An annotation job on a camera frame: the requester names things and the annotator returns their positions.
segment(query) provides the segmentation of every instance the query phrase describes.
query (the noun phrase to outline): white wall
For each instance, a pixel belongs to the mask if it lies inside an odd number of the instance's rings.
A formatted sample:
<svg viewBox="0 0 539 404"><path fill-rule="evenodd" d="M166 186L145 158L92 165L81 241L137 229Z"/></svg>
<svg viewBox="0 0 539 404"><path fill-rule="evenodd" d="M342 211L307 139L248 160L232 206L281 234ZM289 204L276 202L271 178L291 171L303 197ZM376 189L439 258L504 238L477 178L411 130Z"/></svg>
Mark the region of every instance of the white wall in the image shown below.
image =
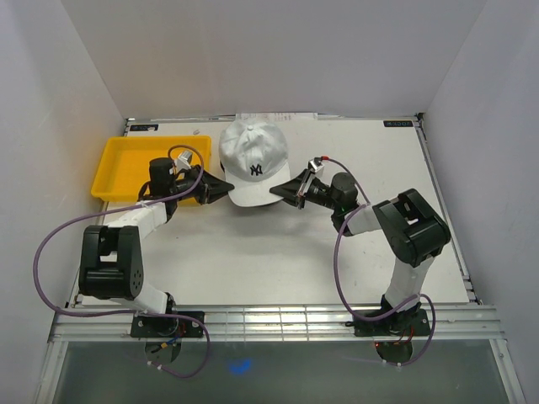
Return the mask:
<svg viewBox="0 0 539 404"><path fill-rule="evenodd" d="M0 401L33 400L52 311L31 264L44 235L98 209L89 195L108 136L122 118L60 0L0 2ZM58 304L76 275L85 225L45 252L45 291Z"/></svg>
<svg viewBox="0 0 539 404"><path fill-rule="evenodd" d="M125 117L425 111L485 0L62 0Z"/></svg>
<svg viewBox="0 0 539 404"><path fill-rule="evenodd" d="M539 402L539 4L489 0L426 115L440 185L485 303Z"/></svg>

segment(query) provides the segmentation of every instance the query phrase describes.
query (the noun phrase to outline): black label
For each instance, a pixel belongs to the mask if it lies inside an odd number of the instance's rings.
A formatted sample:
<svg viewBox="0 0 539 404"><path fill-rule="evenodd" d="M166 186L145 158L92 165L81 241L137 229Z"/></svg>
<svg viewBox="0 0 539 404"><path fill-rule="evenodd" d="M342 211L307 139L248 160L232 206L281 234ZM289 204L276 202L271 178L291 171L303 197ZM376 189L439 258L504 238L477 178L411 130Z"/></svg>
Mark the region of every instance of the black label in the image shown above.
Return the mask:
<svg viewBox="0 0 539 404"><path fill-rule="evenodd" d="M384 120L387 128L410 128L414 126L411 120Z"/></svg>
<svg viewBox="0 0 539 404"><path fill-rule="evenodd" d="M149 130L157 130L159 125L131 125L129 132L148 132Z"/></svg>

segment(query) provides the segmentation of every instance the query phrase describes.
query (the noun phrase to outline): yankees logo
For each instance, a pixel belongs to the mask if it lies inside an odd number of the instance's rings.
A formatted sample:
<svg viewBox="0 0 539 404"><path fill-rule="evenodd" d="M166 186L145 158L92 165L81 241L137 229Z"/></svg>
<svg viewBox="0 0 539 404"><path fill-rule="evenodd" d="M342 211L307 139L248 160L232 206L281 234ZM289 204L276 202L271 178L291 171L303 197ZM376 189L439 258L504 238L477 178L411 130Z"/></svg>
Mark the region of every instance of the yankees logo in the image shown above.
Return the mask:
<svg viewBox="0 0 539 404"><path fill-rule="evenodd" d="M253 164L250 168L251 168L251 175L256 174L256 176L258 177L259 175L262 174L262 167L260 166L260 164L257 164L256 167Z"/></svg>

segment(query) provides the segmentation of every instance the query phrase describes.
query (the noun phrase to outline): purple cable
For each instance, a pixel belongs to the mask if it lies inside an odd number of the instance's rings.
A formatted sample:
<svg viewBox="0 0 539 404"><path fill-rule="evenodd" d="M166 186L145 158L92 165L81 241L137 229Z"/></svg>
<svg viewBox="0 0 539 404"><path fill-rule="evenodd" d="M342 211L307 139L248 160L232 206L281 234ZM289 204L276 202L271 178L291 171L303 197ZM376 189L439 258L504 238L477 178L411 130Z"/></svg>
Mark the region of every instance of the purple cable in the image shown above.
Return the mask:
<svg viewBox="0 0 539 404"><path fill-rule="evenodd" d="M363 194L363 197L365 198L365 200L367 201L367 204L370 203L369 199L367 198L366 194L364 193L363 191L363 188L360 186L360 183L358 182L357 179L355 179L354 175L349 171L349 169L341 162L338 162L337 160L334 160L333 158L327 158L326 160L328 160L329 162L334 162L335 164L341 166L355 181L358 189L360 190L360 192ZM436 313L435 313L435 307L434 307L434 304L432 303L432 300L425 294L419 294L419 295L412 295L408 298L406 298L404 301L402 301L401 303L399 303L398 305L396 305L395 307L393 307L390 311L384 313L384 314L381 314L380 316L374 316L374 317L365 317L365 316L362 316L361 314L359 313L356 313L354 311L354 309L352 309L352 307L350 306L350 304L348 303L348 301L346 301L346 298L344 297L344 293L343 293L343 288L341 287L341 284L340 284L340 279L339 279L339 247L340 247L340 242L343 238L343 235L344 235L344 232L345 232L345 229L346 229L346 226L348 225L348 222L352 219L352 217L354 217L357 213L359 213L360 210L362 210L363 208L365 208L366 206L365 205L361 205L359 207L357 207L355 210L353 210L349 215L348 217L346 217L346 219L344 220L342 226L340 227L339 229L339 234L337 235L337 241L335 242L335 249L334 249L334 277L335 277L335 286L337 287L337 293L339 293L339 298L340 300L343 302L343 306L346 308L346 310L354 317L354 318L357 318L359 320L362 320L363 322L377 322L377 321L380 321L380 320L383 320L384 318L388 318L390 315L392 315L393 313L397 312L400 308L404 307L405 305L407 305L409 302L411 302L412 300L415 300L417 299L418 297L424 297L428 302L429 302L429 306L430 306L430 310L432 312L432 328L430 329L430 334L429 334L429 337L427 338L427 342L425 343L425 345L423 346L423 348L421 349L421 351L419 351L419 353L412 359L410 359L409 361L407 362L403 362L401 364L395 364L395 363L392 363L392 362L388 362L389 364L394 364L396 366L405 366L407 364L412 364L414 363L416 360L418 360L421 356L423 356L423 354L425 353L425 351L427 350L427 348L430 346L430 342L432 341L432 337L434 336L434 333L435 333L435 327L436 327Z"/></svg>
<svg viewBox="0 0 539 404"><path fill-rule="evenodd" d="M66 227L68 227L68 226L70 226L70 225L72 225L74 223L78 223L79 221L85 221L87 219L93 219L94 217L110 215L110 214L113 214L113 213L120 213L120 212L127 212L129 210L136 210L136 209L143 208L145 206L155 205L155 204L158 204L160 202L168 202L170 200L181 198L182 196L185 196L186 194L191 192L193 189L195 189L196 186L199 184L200 180L202 179L202 174L204 173L204 158L202 157L202 155L196 149L194 149L191 146L187 146L187 145L177 145L177 146L175 146L175 148L180 148L180 147L184 148L184 149L191 150L192 152L196 153L196 155L200 159L200 172L199 172L199 175L196 178L195 183L193 183L193 185L189 189L187 189L186 191L184 191L184 192L182 192L180 194L168 196L166 198L151 200L151 201L146 202L144 205L132 205L132 206L126 206L125 208L118 208L118 209L112 209L112 210L108 210L108 211L104 211L104 212L90 213L90 214L87 214L87 215L82 215L82 216L76 217L75 219L71 219L70 221L67 221L67 222L63 223L62 225L59 225L56 229L54 229L53 231L51 231L49 234L47 234L45 236L45 238L43 239L41 244L37 247L37 250L35 252L34 262L32 264L32 275L34 277L34 286L35 286L35 289L37 290L37 294L40 296L41 300L49 308L51 308L54 312L56 312L57 314L61 314L63 316L71 316L71 317L101 317L101 316L111 316L111 315L114 315L114 314L134 314L134 313L136 313L135 310L112 310L112 311L102 311L102 312L98 312L98 313L76 313L76 312L73 312L73 311L64 310L61 307L56 306L54 303L52 303L49 300L49 298L45 295L45 292L41 288L41 283L40 283L40 278L39 278L40 256L41 256L41 253L43 252L43 248L45 248L45 245L47 244L47 242L49 242L51 240L51 238L55 234L57 234L59 231L65 229ZM164 317L164 318L177 318L179 320L187 320L189 322L197 323L200 326L200 328L202 328L202 331L204 332L205 337L206 337L205 357L202 360L202 363L200 364L200 366L197 369L195 369L194 371L192 371L191 373L188 373L187 375L181 375L181 374L176 373L176 372L174 372L174 371L172 371L170 369L165 369L164 367L162 367L162 369L166 370L171 375L175 375L175 376L179 377L180 379L188 379L189 377L193 377L194 375L198 374L204 368L206 362L208 361L208 358L210 357L210 348L211 348L210 333L208 332L208 329L205 327L204 323L202 323L200 320L198 320L196 318L189 317L189 316L182 316L180 314L145 313L145 316Z"/></svg>

